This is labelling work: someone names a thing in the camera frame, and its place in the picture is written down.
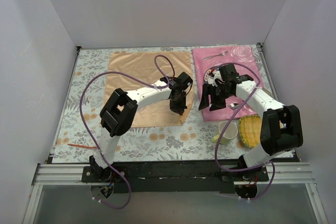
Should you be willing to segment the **orange satin napkin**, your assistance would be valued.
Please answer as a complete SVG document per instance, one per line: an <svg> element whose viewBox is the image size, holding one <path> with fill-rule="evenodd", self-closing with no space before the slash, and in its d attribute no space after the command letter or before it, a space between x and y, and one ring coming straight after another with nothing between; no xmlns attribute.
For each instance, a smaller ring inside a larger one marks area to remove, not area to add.
<svg viewBox="0 0 336 224"><path fill-rule="evenodd" d="M190 77L193 77L191 54L187 51L115 52L110 55L108 70L127 73L148 84L153 84L163 77L154 63L154 57L157 55L164 55L169 58L174 67L176 77L182 72L186 72ZM112 92L117 88L121 88L123 91L129 91L143 87L144 85L122 75L109 74L106 77L103 103L107 102ZM183 115L172 112L168 100L146 106L137 111L132 127L182 125L191 111L193 100L194 88L192 88L187 95L187 109Z"/></svg>

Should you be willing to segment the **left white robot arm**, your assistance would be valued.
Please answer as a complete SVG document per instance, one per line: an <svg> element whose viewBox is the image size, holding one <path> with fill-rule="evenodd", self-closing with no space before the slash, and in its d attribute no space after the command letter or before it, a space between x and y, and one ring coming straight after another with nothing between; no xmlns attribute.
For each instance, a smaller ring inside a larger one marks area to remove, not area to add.
<svg viewBox="0 0 336 224"><path fill-rule="evenodd" d="M138 110L160 101L169 101L172 112L183 115L187 109L187 89L193 84L192 78L182 72L178 77L162 77L144 88L124 91L115 89L100 112L101 138L98 154L90 156L91 172L100 182L111 178L115 148L120 136L132 126Z"/></svg>

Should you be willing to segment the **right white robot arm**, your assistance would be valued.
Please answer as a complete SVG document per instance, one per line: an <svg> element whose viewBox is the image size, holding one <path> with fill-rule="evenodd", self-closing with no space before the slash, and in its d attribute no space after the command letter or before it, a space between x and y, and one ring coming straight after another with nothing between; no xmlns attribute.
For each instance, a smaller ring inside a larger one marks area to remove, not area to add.
<svg viewBox="0 0 336 224"><path fill-rule="evenodd" d="M226 108L226 100L237 97L242 103L234 108L231 122L245 106L251 107L261 118L260 142L238 159L235 169L219 165L222 172L238 173L242 180L251 180L257 169L287 151L303 145L300 111L295 105L285 105L260 88L261 79L252 72L240 75L233 62L209 70L202 86L198 109L216 111Z"/></svg>

